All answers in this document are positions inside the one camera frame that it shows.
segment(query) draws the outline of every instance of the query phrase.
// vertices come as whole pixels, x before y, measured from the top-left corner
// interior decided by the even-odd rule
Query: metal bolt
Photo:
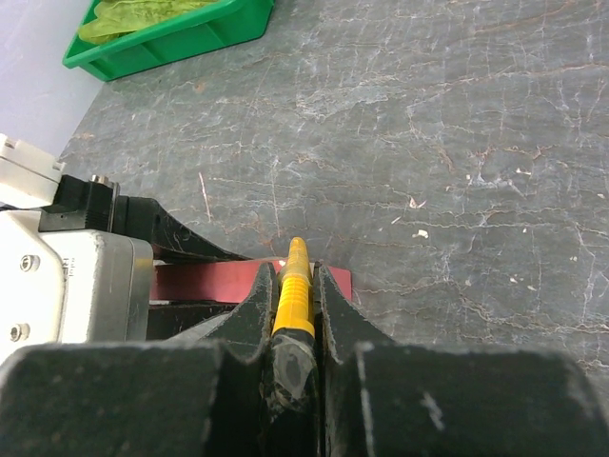
[[[10,340],[13,343],[17,341],[27,340],[29,337],[29,325],[28,324],[14,324],[10,328]]]
[[[91,183],[103,184],[104,186],[109,187],[110,180],[107,176],[98,176],[97,174],[94,174],[91,176]]]
[[[19,263],[19,268],[27,273],[29,271],[36,271],[40,265],[40,257],[37,255],[24,255]]]

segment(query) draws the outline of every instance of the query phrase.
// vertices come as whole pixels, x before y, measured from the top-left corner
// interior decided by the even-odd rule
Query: white connector
[[[0,202],[20,209],[53,203],[66,164],[0,133]]]

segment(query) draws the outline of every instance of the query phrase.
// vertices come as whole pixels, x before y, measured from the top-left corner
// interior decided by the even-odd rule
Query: white plastic part
[[[65,281],[38,236],[39,211],[0,212],[0,362],[23,346],[57,341]]]
[[[0,133],[0,202],[20,209],[50,205],[66,164]]]

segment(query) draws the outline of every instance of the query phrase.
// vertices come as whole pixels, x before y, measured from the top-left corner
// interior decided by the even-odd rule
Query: white wall
[[[102,82],[61,64],[89,0],[0,0],[0,132],[61,154]]]

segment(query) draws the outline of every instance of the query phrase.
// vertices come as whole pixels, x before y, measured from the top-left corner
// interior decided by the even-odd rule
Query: green vegetable
[[[127,33],[154,26],[172,17],[212,5],[216,0],[102,0],[96,19],[81,26],[78,36],[103,45]]]

